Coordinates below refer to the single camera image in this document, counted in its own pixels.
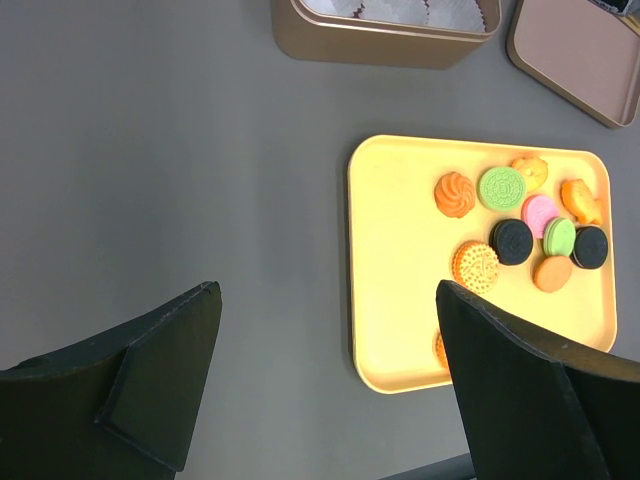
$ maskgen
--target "gray surface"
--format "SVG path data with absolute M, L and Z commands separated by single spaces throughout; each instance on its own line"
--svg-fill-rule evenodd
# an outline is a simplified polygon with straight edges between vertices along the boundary
M 376 133 L 600 155 L 615 352 L 640 360 L 640 123 L 582 114 L 504 34 L 437 72 L 294 61 L 266 0 L 0 0 L 0 368 L 218 280 L 179 478 L 375 480 L 464 453 L 451 388 L 382 396 L 351 367 L 344 172 Z

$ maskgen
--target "gold tin box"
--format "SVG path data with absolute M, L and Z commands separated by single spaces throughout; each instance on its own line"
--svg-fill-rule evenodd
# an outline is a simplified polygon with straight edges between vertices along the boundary
M 486 33 L 321 15 L 303 0 L 271 0 L 271 18 L 276 42 L 293 58 L 445 69 L 484 44 L 500 26 L 499 0 L 478 4 Z

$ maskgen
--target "black cookie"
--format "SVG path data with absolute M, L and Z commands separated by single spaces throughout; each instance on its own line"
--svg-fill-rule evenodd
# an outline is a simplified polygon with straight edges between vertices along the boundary
M 489 245 L 503 265 L 520 265 L 533 251 L 533 234 L 522 220 L 513 218 L 498 222 L 489 237 Z
M 609 256 L 609 240 L 598 227 L 578 229 L 571 260 L 580 268 L 595 270 L 604 265 Z

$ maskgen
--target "toy cookie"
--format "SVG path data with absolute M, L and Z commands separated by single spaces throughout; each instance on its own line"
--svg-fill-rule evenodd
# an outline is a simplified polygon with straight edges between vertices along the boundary
M 471 180 L 451 172 L 442 177 L 434 190 L 438 209 L 447 217 L 462 218 L 476 205 L 476 189 Z
M 494 167 L 480 178 L 478 196 L 490 210 L 508 212 L 519 207 L 527 193 L 520 173 L 511 167 Z
M 518 158 L 511 167 L 524 177 L 527 193 L 540 188 L 549 178 L 549 165 L 541 158 Z
M 522 206 L 522 220 L 529 226 L 535 238 L 543 238 L 549 222 L 558 217 L 558 207 L 546 195 L 533 195 Z
M 604 265 L 609 256 L 609 241 L 598 227 L 578 229 L 571 260 L 580 268 L 595 270 Z
M 602 202 L 594 199 L 583 180 L 570 180 L 562 184 L 562 203 L 578 222 L 602 225 Z
M 572 271 L 573 263 L 568 257 L 545 258 L 533 274 L 533 283 L 543 292 L 557 292 L 567 284 Z
M 498 281 L 498 256 L 482 242 L 467 242 L 453 257 L 453 278 L 474 293 L 491 290 Z
M 533 235 L 523 221 L 510 218 L 493 227 L 489 245 L 503 265 L 520 265 L 531 255 Z
M 442 334 L 440 332 L 436 333 L 434 349 L 440 364 L 449 370 L 449 360 L 447 359 L 447 352 L 444 350 L 444 340 L 442 339 Z
M 573 252 L 576 241 L 576 227 L 568 218 L 558 217 L 552 220 L 544 232 L 542 249 L 545 255 L 553 257 L 564 255 L 568 257 Z

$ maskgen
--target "pink macaron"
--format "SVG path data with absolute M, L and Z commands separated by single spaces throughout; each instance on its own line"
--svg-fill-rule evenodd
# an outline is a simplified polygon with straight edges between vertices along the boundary
M 522 206 L 522 221 L 529 226 L 534 238 L 544 238 L 547 225 L 558 216 L 558 207 L 546 195 L 533 195 Z

